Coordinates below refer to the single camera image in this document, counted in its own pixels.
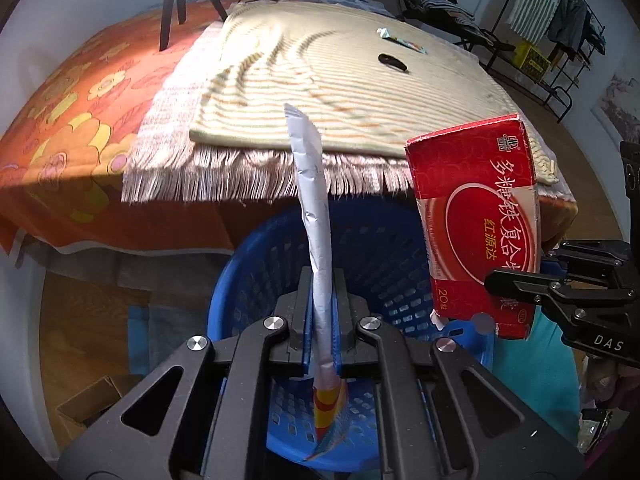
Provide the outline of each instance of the red medicine box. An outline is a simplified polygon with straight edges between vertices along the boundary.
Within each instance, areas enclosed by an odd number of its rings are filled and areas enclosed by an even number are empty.
[[[535,307],[484,290],[496,267],[538,272],[540,226],[533,161],[517,115],[415,137],[406,155],[429,253],[436,313],[484,312],[496,334],[529,335]]]

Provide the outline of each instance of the blue basket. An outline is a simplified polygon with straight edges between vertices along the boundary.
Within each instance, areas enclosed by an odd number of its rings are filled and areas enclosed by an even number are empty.
[[[347,290],[367,300],[373,314],[419,340],[451,336],[485,367],[492,364],[494,337],[452,321],[439,332],[430,322],[431,283],[420,217],[383,198],[330,202],[333,266],[344,270]],[[226,264],[211,300],[207,335],[237,335],[270,315],[278,297],[298,288],[309,253],[300,208],[258,227]],[[378,435],[369,380],[350,380],[353,420],[347,438],[305,465],[353,472],[378,466]],[[316,446],[312,380],[279,378],[271,391],[267,447],[301,463]]]

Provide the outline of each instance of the teal cloth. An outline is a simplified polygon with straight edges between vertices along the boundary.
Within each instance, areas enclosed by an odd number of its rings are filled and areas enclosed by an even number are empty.
[[[572,444],[578,441],[580,397],[572,350],[562,331],[536,309],[525,341],[496,338],[493,374]]]

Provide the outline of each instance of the bolt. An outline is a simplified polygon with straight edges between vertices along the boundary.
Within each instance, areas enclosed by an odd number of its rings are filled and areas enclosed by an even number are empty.
[[[360,320],[360,326],[363,327],[364,330],[376,330],[380,328],[380,320],[377,317],[367,316],[363,317]]]
[[[195,335],[187,339],[187,348],[189,350],[193,350],[194,352],[197,352],[199,350],[202,350],[203,348],[206,348],[207,344],[208,344],[207,338],[201,335]]]
[[[280,316],[269,316],[264,320],[264,327],[268,330],[279,330],[284,325],[284,319]]]
[[[456,346],[458,346],[456,342],[449,337],[441,337],[436,340],[436,348],[445,354],[453,352],[456,349]]]

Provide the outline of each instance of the black hair clip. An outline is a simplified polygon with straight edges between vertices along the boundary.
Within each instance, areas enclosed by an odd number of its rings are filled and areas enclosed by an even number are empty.
[[[406,72],[407,70],[406,65],[402,61],[393,56],[390,56],[389,54],[380,54],[378,56],[378,61],[383,65],[392,66],[394,68],[397,68],[398,70],[402,70],[403,72]]]

